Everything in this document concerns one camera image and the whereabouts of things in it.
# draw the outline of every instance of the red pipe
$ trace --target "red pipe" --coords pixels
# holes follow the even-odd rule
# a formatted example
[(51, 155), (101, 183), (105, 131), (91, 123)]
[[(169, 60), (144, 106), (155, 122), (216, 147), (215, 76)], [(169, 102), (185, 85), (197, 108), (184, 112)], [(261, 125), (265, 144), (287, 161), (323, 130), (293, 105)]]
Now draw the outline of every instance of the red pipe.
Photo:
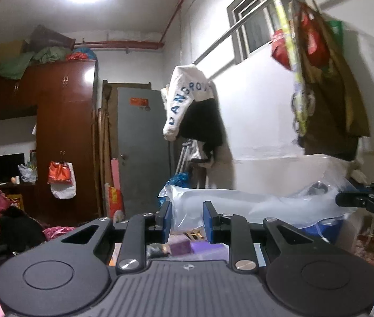
[(177, 6), (177, 8), (175, 9), (175, 12), (174, 12), (174, 14), (172, 15), (171, 19), (169, 20), (168, 26), (166, 26), (165, 31), (163, 32), (163, 34), (162, 34), (162, 38), (161, 38), (161, 40), (159, 41), (159, 43), (162, 43), (163, 39), (165, 38), (165, 35), (166, 35), (166, 33), (168, 32), (169, 27), (171, 26), (172, 22), (174, 21), (175, 16), (177, 15), (178, 11), (181, 9), (181, 6), (182, 6), (183, 2), (184, 2), (184, 0), (181, 0), (181, 1), (178, 3), (178, 6)]
[(104, 40), (102, 42), (75, 43), (76, 47), (86, 46), (90, 49), (122, 48), (158, 50), (163, 47), (161, 42), (137, 42), (135, 40)]

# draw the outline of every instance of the translucent plastic sheet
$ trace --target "translucent plastic sheet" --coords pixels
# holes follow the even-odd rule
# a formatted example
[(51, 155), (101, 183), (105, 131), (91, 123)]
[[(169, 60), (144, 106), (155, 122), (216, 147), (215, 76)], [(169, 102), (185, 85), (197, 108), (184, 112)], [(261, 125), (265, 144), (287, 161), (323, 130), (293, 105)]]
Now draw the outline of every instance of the translucent plastic sheet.
[(250, 194), (239, 190), (190, 189), (167, 185), (159, 197), (168, 197), (173, 204), (174, 231), (187, 231), (203, 225), (203, 202), (209, 200), (218, 213), (244, 216), (248, 222), (262, 223), (266, 217), (275, 217), (297, 228), (306, 228), (317, 222), (340, 217), (355, 211), (339, 207), (335, 196), (342, 190), (355, 190), (343, 177), (341, 170), (331, 166), (323, 177), (289, 197)]

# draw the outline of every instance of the red sticker on door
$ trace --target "red sticker on door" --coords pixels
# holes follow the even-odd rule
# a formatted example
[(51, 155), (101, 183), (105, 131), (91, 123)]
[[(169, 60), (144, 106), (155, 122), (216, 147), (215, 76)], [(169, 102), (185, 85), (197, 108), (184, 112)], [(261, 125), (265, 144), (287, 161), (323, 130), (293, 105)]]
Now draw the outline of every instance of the red sticker on door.
[(133, 106), (149, 106), (149, 99), (142, 99), (140, 97), (132, 97), (130, 99), (130, 105)]

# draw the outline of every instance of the circular cover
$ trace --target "circular cover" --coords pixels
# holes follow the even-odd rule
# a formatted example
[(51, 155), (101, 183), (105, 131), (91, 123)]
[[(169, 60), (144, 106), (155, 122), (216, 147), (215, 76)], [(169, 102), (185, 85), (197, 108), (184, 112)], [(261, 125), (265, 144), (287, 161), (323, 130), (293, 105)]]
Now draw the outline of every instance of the circular cover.
[(67, 254), (59, 260), (29, 255), (34, 253), (0, 267), (0, 302), (17, 314), (70, 314), (91, 305), (109, 284), (107, 267), (93, 255)]
[(272, 294), (299, 314), (343, 317), (374, 304), (374, 267), (349, 254), (281, 255), (269, 266)]

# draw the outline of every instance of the ceiling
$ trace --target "ceiling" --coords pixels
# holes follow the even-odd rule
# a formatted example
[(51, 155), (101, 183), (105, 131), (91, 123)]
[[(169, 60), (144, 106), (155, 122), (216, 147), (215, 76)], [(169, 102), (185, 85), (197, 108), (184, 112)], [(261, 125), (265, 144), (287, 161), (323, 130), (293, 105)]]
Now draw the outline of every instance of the ceiling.
[(0, 0), (0, 43), (27, 38), (36, 25), (61, 33), (93, 30), (163, 32), (179, 0)]

